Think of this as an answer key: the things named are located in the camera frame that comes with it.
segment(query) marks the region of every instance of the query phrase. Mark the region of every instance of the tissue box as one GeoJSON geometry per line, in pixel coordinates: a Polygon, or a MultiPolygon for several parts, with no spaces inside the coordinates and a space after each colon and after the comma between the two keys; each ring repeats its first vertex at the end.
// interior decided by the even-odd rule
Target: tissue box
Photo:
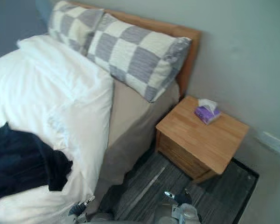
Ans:
{"type": "Polygon", "coordinates": [[[216,108],[214,110],[214,113],[212,113],[206,107],[198,106],[195,109],[194,114],[196,114],[196,116],[199,117],[199,119],[202,120],[203,123],[208,125],[212,121],[216,120],[220,116],[221,112],[216,108]]]}

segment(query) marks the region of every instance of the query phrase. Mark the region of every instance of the white comforter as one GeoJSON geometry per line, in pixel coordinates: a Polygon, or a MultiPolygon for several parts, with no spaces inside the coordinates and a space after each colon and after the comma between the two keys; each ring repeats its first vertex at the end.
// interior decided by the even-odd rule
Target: white comforter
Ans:
{"type": "Polygon", "coordinates": [[[0,222],[56,223],[93,196],[108,142],[113,79],[49,36],[0,58],[0,126],[32,132],[73,160],[61,192],[48,186],[0,199],[0,222]]]}

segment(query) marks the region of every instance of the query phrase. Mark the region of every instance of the checkered pillow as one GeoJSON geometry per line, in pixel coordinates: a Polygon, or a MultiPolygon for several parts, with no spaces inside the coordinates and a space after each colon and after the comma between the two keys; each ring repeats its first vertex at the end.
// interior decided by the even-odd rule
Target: checkered pillow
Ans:
{"type": "Polygon", "coordinates": [[[49,35],[86,55],[103,13],[103,9],[86,9],[60,1],[51,15],[49,35]]]}
{"type": "Polygon", "coordinates": [[[181,69],[190,43],[189,38],[171,37],[105,14],[87,57],[154,102],[181,69]]]}

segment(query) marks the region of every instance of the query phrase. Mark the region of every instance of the electrical outlet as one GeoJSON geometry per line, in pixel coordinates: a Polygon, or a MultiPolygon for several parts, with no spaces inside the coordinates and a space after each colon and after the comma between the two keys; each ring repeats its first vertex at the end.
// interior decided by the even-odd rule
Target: electrical outlet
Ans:
{"type": "Polygon", "coordinates": [[[268,132],[259,133],[256,139],[261,143],[269,146],[270,149],[274,152],[280,154],[280,139],[277,139],[268,132]]]}

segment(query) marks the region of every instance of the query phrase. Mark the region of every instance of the bedside table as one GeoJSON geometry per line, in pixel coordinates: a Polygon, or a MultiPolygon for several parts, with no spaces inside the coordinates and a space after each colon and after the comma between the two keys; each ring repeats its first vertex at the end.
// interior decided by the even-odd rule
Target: bedside table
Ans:
{"type": "Polygon", "coordinates": [[[188,96],[158,123],[156,151],[199,183],[224,172],[249,127],[224,113],[206,125],[194,114],[197,106],[188,96]]]}

